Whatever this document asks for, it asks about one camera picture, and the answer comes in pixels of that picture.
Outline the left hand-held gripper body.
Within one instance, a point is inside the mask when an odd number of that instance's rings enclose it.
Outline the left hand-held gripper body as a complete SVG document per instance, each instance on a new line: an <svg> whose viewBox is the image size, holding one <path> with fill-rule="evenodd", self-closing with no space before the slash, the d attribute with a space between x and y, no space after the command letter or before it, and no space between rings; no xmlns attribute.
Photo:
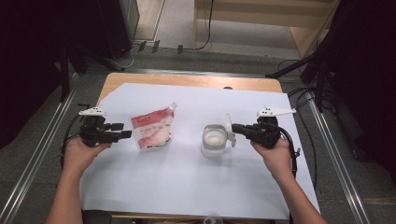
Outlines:
<svg viewBox="0 0 396 224"><path fill-rule="evenodd" d="M109 125L105 124L105 110L96 106L79 111L78 114L83 119L79 135L85 145L95 147L99 144L107 144L109 142L106 136Z"/></svg>

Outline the light wooden furniture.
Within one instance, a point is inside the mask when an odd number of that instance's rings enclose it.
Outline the light wooden furniture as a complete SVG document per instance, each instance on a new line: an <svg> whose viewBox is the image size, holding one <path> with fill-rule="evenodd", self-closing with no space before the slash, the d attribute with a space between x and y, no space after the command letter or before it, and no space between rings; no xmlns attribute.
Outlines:
<svg viewBox="0 0 396 224"><path fill-rule="evenodd" d="M341 0L193 0L193 32L197 20L234 21L286 26L301 57L307 56L321 33L330 27Z"/></svg>

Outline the red and white pouch bag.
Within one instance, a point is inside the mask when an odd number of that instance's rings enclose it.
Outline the red and white pouch bag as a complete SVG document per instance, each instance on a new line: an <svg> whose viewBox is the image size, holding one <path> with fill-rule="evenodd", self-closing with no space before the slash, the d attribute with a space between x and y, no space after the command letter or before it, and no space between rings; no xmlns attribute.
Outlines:
<svg viewBox="0 0 396 224"><path fill-rule="evenodd" d="M172 139L176 103L145 115L131 118L133 137L140 149L158 149L165 147Z"/></svg>

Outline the dark rounded object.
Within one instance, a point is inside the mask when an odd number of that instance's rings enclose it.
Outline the dark rounded object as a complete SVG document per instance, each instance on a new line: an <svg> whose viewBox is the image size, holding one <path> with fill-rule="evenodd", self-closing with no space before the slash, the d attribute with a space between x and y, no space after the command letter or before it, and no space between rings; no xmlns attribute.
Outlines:
<svg viewBox="0 0 396 224"><path fill-rule="evenodd" d="M112 224L111 214L102 210L85 210L82 219L83 224Z"/></svg>

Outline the person's right hand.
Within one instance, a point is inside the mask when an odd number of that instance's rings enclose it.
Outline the person's right hand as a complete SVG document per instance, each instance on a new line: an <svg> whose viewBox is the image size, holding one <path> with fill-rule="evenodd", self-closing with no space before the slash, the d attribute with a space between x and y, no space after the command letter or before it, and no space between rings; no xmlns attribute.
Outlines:
<svg viewBox="0 0 396 224"><path fill-rule="evenodd" d="M262 156L265 166L279 185L291 183L294 180L288 141L279 139L270 149L255 142L251 142L251 145Z"/></svg>

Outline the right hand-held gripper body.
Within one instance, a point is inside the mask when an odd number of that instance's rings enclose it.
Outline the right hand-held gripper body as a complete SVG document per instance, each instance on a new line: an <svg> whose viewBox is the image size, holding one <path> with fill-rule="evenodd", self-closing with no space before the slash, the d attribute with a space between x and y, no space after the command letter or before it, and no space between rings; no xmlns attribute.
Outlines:
<svg viewBox="0 0 396 224"><path fill-rule="evenodd" d="M278 139L284 137L289 142L289 133L278 125L278 116L294 114L294 108L265 106L257 113L257 122L253 125L252 141L266 148L273 148Z"/></svg>

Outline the clear jar with white lid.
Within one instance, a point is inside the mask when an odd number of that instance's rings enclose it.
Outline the clear jar with white lid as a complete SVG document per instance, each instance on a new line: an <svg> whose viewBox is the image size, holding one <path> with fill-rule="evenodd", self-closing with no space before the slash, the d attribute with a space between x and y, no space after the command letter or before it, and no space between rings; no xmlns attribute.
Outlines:
<svg viewBox="0 0 396 224"><path fill-rule="evenodd" d="M228 141L231 142L231 147L235 147L236 138L230 114L225 115L224 124L208 124L204 127L201 146L203 155L207 158L221 157Z"/></svg>

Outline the black metal stand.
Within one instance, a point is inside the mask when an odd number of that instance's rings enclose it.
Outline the black metal stand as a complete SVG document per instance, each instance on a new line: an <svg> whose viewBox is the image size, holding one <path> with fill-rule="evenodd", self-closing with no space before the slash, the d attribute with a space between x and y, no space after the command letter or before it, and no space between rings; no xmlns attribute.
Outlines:
<svg viewBox="0 0 396 224"><path fill-rule="evenodd" d="M88 65L85 63L83 56L86 55L103 65L110 71L123 71L120 65L111 63L105 58L95 54L90 49L76 42L65 42L62 44L59 51L60 57L60 75L61 75L61 98L60 101L64 102L66 97L70 94L70 76L69 76L69 64L72 64L78 73L85 73L88 69Z"/></svg>
<svg viewBox="0 0 396 224"><path fill-rule="evenodd" d="M330 65L328 60L324 56L323 49L317 49L308 56L302 58L301 60L293 63L286 68L280 69L279 71L266 75L268 78L279 78L285 76L287 73L296 70L302 66L305 66L300 79L304 84L310 83L314 77L317 78L316 90L315 90L315 106L319 112L323 111L323 93L325 77L330 74Z"/></svg>

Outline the black cabinet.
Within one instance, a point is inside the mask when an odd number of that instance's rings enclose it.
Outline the black cabinet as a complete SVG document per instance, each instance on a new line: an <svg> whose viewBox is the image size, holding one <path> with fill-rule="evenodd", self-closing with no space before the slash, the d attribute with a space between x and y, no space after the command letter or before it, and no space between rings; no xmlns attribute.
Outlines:
<svg viewBox="0 0 396 224"><path fill-rule="evenodd" d="M136 0L98 0L104 28L105 52L110 59L130 50L140 13Z"/></svg>

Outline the metal floor rail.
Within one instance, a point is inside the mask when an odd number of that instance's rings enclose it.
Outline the metal floor rail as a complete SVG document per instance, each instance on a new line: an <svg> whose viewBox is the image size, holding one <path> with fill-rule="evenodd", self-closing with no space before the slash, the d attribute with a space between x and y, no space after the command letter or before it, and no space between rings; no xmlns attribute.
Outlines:
<svg viewBox="0 0 396 224"><path fill-rule="evenodd" d="M315 95L310 91L306 96L310 109L313 113L316 124L329 153L332 165L337 174L340 185L345 193L346 200L357 224L371 224L370 219L364 209L361 197L357 192L353 181L349 175L346 165L341 157L338 147L334 141L332 133L324 115L317 109L315 104Z"/></svg>
<svg viewBox="0 0 396 224"><path fill-rule="evenodd" d="M50 144L62 123L64 115L66 114L74 98L79 80L79 74L74 73L70 81L70 92L65 97L64 101L58 104L56 111L54 112L51 120L49 121L49 125L41 136L40 141L35 147L35 151L33 152L27 165L25 166L18 182L12 189L7 199L7 202L2 212L0 213L0 224L11 224L12 220L16 216L21 206L21 203L25 198L25 195L31 187L35 175L38 172L38 169L47 154L47 151L50 148Z"/></svg>

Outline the person's left hand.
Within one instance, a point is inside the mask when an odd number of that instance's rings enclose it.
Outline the person's left hand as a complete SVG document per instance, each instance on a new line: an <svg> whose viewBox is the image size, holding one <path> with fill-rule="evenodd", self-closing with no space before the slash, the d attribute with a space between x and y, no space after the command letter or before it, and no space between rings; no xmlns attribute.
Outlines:
<svg viewBox="0 0 396 224"><path fill-rule="evenodd" d="M110 144L99 144L95 147L88 147L80 137L69 140L64 153L63 174L81 178L84 171L92 164L94 159L110 147Z"/></svg>

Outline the black curtain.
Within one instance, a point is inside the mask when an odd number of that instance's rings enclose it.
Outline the black curtain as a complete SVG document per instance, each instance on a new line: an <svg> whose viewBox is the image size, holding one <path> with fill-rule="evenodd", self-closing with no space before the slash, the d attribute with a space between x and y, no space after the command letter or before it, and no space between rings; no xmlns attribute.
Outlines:
<svg viewBox="0 0 396 224"><path fill-rule="evenodd" d="M59 51L76 42L71 22L83 0L0 0L0 149L61 87Z"/></svg>
<svg viewBox="0 0 396 224"><path fill-rule="evenodd" d="M396 184L396 0L341 0L331 31L338 116L360 157Z"/></svg>

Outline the clear plastic item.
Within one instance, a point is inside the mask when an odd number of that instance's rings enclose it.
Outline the clear plastic item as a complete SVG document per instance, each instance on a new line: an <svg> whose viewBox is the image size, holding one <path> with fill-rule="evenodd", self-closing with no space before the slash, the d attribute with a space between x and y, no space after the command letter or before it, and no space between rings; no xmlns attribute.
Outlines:
<svg viewBox="0 0 396 224"><path fill-rule="evenodd" d="M203 224L223 224L221 217L216 213L209 213L204 221Z"/></svg>

